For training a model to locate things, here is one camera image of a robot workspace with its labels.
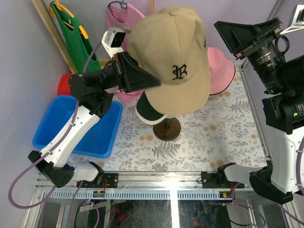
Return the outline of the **green and white baseball cap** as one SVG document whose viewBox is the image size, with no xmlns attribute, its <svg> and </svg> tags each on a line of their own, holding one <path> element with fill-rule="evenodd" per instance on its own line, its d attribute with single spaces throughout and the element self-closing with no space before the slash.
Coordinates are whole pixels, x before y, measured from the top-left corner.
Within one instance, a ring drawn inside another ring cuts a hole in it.
<svg viewBox="0 0 304 228">
<path fill-rule="evenodd" d="M 152 107 L 145 92 L 140 96 L 135 112 L 138 118 L 148 125 L 156 125 L 167 117 L 166 114 L 161 114 Z"/>
</svg>

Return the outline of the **pink bucket hat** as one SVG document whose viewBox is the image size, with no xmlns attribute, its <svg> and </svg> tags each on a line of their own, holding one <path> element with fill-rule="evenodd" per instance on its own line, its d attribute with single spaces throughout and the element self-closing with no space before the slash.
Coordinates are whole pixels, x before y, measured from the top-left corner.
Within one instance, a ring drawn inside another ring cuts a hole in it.
<svg viewBox="0 0 304 228">
<path fill-rule="evenodd" d="M 208 60 L 211 74 L 209 95 L 217 95 L 230 86 L 236 74 L 236 67 L 220 49 L 215 47 L 208 48 Z"/>
</svg>

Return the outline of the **beige cap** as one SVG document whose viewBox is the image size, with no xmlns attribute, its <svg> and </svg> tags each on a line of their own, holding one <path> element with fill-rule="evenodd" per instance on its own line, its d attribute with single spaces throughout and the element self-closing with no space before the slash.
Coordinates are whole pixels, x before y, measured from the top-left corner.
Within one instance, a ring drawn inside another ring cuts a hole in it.
<svg viewBox="0 0 304 228">
<path fill-rule="evenodd" d="M 150 105 L 167 115 L 199 110 L 210 93 L 204 25 L 192 8 L 167 6 L 131 30 L 127 51 L 141 69 L 160 80 L 147 88 Z"/>
</svg>

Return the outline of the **dark round mannequin stand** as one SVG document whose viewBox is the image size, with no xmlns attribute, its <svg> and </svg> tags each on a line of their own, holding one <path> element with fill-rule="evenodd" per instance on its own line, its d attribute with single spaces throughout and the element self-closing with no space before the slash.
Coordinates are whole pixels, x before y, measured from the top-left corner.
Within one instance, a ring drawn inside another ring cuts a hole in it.
<svg viewBox="0 0 304 228">
<path fill-rule="evenodd" d="M 155 136 L 162 141 L 173 141 L 180 135 L 181 124 L 176 117 L 165 118 L 153 126 L 153 132 Z"/>
</svg>

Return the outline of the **blue plastic bin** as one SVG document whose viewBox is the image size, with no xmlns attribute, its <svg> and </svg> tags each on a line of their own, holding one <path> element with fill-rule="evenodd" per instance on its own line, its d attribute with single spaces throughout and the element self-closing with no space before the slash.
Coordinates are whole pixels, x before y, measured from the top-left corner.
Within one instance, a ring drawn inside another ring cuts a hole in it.
<svg viewBox="0 0 304 228">
<path fill-rule="evenodd" d="M 32 140 L 42 149 L 59 133 L 72 116 L 76 99 L 59 95 L 52 101 Z M 107 158 L 110 156 L 123 112 L 123 105 L 113 101 L 110 109 L 82 138 L 73 150 L 75 154 Z"/>
</svg>

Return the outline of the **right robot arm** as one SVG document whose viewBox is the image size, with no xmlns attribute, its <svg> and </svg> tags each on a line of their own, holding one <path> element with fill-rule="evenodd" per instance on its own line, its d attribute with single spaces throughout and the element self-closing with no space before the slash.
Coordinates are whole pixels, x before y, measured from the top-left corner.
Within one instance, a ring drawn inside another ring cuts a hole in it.
<svg viewBox="0 0 304 228">
<path fill-rule="evenodd" d="M 214 173 L 202 172 L 204 188 L 232 187 L 238 183 L 278 204 L 293 200 L 304 188 L 304 58 L 286 61 L 286 50 L 279 50 L 281 20 L 247 25 L 217 21 L 215 28 L 236 59 L 247 58 L 265 87 L 262 100 L 266 124 L 275 137 L 272 164 L 254 168 L 234 162 L 218 167 Z"/>
</svg>

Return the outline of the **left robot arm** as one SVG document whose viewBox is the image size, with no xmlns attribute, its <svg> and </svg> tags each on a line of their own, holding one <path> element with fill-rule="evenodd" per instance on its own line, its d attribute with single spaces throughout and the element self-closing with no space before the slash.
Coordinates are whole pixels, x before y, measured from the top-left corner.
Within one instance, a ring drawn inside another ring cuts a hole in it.
<svg viewBox="0 0 304 228">
<path fill-rule="evenodd" d="M 127 52 L 114 54 L 108 67 L 96 72 L 73 74 L 69 79 L 76 108 L 53 140 L 41 151 L 32 151 L 28 159 L 57 188 L 70 181 L 100 187 L 104 171 L 94 162 L 70 166 L 67 160 L 85 134 L 110 109 L 113 94 L 108 89 L 134 92 L 160 86 L 159 79 L 143 70 Z"/>
</svg>

